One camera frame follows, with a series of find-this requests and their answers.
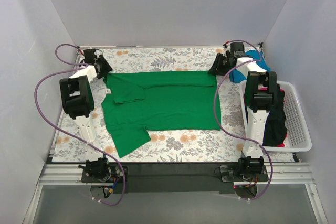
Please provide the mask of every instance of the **green shirt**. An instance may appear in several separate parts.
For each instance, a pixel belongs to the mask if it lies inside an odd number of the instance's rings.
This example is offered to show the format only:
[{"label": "green shirt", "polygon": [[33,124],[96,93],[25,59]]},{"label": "green shirt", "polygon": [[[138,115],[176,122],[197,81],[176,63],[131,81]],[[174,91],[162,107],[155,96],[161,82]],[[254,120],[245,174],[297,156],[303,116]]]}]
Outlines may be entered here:
[{"label": "green shirt", "polygon": [[220,130],[217,81],[206,71],[113,73],[104,81],[112,91],[102,102],[105,124],[119,157],[148,142],[147,131]]}]

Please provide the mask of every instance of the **gray wall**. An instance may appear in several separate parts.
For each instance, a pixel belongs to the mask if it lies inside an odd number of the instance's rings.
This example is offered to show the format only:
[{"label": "gray wall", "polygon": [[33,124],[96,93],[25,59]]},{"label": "gray wall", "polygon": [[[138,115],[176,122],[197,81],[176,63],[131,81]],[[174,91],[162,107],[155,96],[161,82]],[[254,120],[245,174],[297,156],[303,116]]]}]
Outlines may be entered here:
[{"label": "gray wall", "polygon": [[266,60],[299,93],[312,139],[300,153],[317,181],[330,223],[336,222],[336,1],[287,0],[266,39]]},{"label": "gray wall", "polygon": [[[22,223],[47,157],[54,130],[38,115],[34,88],[48,73],[69,69],[55,47],[71,38],[51,0],[0,1],[0,222]],[[63,50],[73,60],[73,50]],[[54,122],[60,113],[58,78],[39,92]]]},{"label": "gray wall", "polygon": [[286,0],[52,0],[82,46],[265,41]]}]

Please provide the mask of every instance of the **gray floor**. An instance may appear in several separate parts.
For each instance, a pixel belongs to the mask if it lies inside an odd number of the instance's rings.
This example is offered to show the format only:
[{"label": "gray floor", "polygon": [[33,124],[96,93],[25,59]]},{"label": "gray floor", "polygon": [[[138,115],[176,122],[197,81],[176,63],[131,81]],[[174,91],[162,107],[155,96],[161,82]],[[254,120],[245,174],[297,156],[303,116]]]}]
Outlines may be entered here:
[{"label": "gray floor", "polygon": [[83,196],[89,188],[44,186],[34,223],[316,223],[304,185],[272,185],[250,204],[208,192],[133,193],[116,207]]}]

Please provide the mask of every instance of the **white wall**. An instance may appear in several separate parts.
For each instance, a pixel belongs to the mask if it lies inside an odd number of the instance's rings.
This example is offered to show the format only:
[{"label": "white wall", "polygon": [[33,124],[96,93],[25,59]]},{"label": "white wall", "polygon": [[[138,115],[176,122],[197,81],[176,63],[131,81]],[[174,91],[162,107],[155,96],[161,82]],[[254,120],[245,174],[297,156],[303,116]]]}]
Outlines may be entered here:
[{"label": "white wall", "polygon": [[[38,115],[34,88],[60,64],[55,47],[72,43],[51,0],[0,1],[0,222],[22,223],[47,157],[54,130]],[[73,60],[73,50],[63,50]],[[54,122],[60,113],[58,78],[41,87],[42,109]]]},{"label": "white wall", "polygon": [[52,0],[84,46],[265,41],[286,0]]},{"label": "white wall", "polygon": [[312,139],[308,161],[330,223],[336,222],[336,1],[287,0],[266,39],[266,60],[299,93]]}]

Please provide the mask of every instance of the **green cloth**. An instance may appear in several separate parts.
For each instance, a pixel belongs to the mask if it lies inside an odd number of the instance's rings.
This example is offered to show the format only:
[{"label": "green cloth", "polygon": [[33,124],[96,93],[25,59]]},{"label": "green cloth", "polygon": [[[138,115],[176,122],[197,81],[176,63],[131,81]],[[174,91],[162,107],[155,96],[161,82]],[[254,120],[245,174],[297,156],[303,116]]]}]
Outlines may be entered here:
[{"label": "green cloth", "polygon": [[217,81],[207,71],[112,73],[104,81],[112,93],[101,105],[119,157],[148,142],[147,131],[219,130]]}]

